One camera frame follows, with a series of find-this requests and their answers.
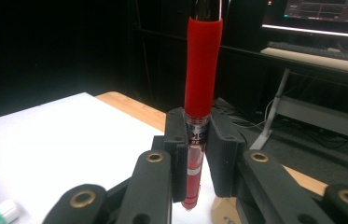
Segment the desk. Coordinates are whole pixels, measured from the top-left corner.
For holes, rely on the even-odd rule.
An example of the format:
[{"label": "desk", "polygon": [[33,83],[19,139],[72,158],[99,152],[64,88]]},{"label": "desk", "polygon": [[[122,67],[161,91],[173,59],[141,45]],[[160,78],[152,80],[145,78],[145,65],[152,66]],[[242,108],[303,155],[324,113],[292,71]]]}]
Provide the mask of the desk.
[{"label": "desk", "polygon": [[[327,69],[338,69],[348,73],[348,61],[313,56],[281,49],[267,48],[262,50],[261,53],[282,59],[298,61],[300,63],[318,65]],[[290,69],[286,68],[278,91],[276,92],[275,98],[272,102],[271,110],[265,122],[263,132],[250,148],[263,148],[264,144],[271,135],[271,124],[276,113],[292,119],[301,120],[336,133],[348,135],[348,114],[318,105],[307,104],[305,102],[283,96],[285,84],[289,74]]]},{"label": "desk", "polygon": [[[110,189],[131,176],[137,157],[150,149],[154,135],[163,134],[164,123],[164,113],[117,92],[81,93],[3,116],[0,202],[19,204],[22,215],[14,224],[41,223],[69,189],[85,183]],[[112,154],[111,148],[118,151]],[[323,193],[325,184],[288,171],[303,187]],[[207,163],[202,173],[199,204],[186,212],[175,203],[173,224],[213,223]]]}]

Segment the pen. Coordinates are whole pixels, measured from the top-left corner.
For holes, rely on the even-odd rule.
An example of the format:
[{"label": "pen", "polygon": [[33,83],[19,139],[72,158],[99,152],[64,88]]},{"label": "pen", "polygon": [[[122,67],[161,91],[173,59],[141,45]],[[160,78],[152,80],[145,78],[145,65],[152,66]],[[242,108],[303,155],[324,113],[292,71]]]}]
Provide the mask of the pen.
[{"label": "pen", "polygon": [[191,210],[198,201],[202,160],[209,115],[214,98],[217,55],[223,21],[221,0],[194,0],[188,20],[188,65],[185,121],[188,128],[187,196],[182,205]]},{"label": "pen", "polygon": [[0,203],[0,224],[8,224],[20,216],[20,210],[17,205],[6,200]]}]

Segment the monitor screen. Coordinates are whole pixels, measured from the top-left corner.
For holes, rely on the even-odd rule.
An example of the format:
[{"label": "monitor screen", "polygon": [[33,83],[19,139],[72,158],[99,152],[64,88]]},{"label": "monitor screen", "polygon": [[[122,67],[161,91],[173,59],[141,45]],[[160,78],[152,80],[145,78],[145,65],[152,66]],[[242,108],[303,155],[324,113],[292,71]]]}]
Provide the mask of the monitor screen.
[{"label": "monitor screen", "polygon": [[262,28],[348,37],[348,0],[268,0]]}]

